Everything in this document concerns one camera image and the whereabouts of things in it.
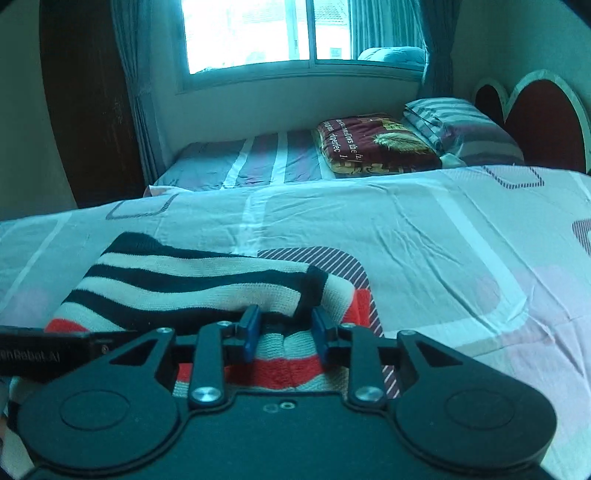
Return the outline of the striped knit sweater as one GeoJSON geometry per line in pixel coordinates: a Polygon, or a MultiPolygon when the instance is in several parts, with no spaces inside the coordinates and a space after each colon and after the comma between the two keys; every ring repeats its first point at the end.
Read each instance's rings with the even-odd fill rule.
{"type": "Polygon", "coordinates": [[[6,479],[303,478],[322,446],[363,433],[379,408],[346,401],[349,370],[324,366],[311,310],[370,329],[370,300],[317,266],[174,248],[119,235],[59,306],[139,336],[48,382],[12,377],[1,455],[6,479]],[[225,368],[228,401],[190,408],[197,334],[262,311],[252,363],[225,368]]]}

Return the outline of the patterned white bed sheet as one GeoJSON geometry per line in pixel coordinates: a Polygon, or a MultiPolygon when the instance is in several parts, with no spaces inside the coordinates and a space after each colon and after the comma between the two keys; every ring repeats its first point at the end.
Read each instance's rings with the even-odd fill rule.
{"type": "Polygon", "coordinates": [[[59,311],[121,233],[314,264],[372,298],[370,323],[415,330],[543,392],[544,466],[590,475],[590,179],[532,167],[162,194],[1,225],[1,321],[105,330],[59,311]]]}

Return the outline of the dark red patterned pillow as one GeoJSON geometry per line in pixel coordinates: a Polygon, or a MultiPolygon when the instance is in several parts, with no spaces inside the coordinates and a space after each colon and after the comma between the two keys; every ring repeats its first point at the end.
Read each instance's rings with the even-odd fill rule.
{"type": "Polygon", "coordinates": [[[400,121],[383,114],[329,119],[315,141],[338,177],[396,175],[441,169],[435,150],[400,121]]]}

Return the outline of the dark wooden door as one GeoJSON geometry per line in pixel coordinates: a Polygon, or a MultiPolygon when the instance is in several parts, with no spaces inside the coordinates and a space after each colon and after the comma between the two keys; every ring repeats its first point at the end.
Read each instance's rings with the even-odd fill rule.
{"type": "Polygon", "coordinates": [[[77,206],[141,197],[144,178],[109,2],[43,1],[39,23],[47,108],[77,206]]]}

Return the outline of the striped grey pillow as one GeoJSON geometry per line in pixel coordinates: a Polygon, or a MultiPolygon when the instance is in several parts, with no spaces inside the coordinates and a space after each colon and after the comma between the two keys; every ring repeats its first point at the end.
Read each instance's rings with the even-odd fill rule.
{"type": "Polygon", "coordinates": [[[409,102],[403,123],[436,151],[445,169],[525,163],[516,141],[467,100],[440,97],[409,102]]]}

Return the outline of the red heart-shaped headboard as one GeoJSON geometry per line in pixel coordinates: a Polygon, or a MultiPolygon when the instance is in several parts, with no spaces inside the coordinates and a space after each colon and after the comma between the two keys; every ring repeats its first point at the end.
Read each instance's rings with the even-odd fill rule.
{"type": "Polygon", "coordinates": [[[590,114],[556,73],[530,72],[511,92],[484,78],[473,91],[473,103],[517,142],[527,165],[590,172],[590,114]]]}

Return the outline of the folded blanket on sill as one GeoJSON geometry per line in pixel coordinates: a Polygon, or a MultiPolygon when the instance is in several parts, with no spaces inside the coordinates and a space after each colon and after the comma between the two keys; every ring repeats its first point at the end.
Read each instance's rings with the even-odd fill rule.
{"type": "Polygon", "coordinates": [[[388,63],[397,68],[421,70],[425,66],[426,54],[422,48],[403,47],[374,47],[363,50],[359,61],[374,61],[388,63]]]}

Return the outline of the left teal curtain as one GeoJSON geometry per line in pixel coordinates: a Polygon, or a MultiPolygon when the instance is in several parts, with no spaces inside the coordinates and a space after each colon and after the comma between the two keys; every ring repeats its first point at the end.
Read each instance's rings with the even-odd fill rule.
{"type": "Polygon", "coordinates": [[[165,170],[165,149],[151,83],[151,1],[113,0],[111,19],[146,184],[165,170]]]}

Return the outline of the teal curtain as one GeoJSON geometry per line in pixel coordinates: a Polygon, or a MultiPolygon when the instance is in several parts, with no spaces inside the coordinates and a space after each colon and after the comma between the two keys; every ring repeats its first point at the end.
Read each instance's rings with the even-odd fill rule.
{"type": "Polygon", "coordinates": [[[452,51],[459,21],[461,0],[417,0],[412,2],[425,43],[426,63],[420,98],[453,95],[452,51]]]}
{"type": "Polygon", "coordinates": [[[146,184],[165,170],[165,149],[151,83],[151,1],[113,0],[111,19],[146,184]]]}

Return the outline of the bright window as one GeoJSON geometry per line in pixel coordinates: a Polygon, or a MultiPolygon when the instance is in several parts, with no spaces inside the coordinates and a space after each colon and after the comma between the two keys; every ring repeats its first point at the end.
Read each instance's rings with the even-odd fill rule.
{"type": "Polygon", "coordinates": [[[425,68],[358,60],[374,47],[425,51],[409,1],[180,1],[174,24],[188,89],[301,76],[415,78],[425,68]]]}

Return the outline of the right teal curtain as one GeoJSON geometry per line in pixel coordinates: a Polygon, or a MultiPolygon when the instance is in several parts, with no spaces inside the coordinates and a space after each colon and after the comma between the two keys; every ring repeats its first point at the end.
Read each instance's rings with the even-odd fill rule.
{"type": "Polygon", "coordinates": [[[452,51],[459,21],[461,0],[417,0],[412,2],[425,43],[426,63],[420,98],[453,95],[452,51]]]}

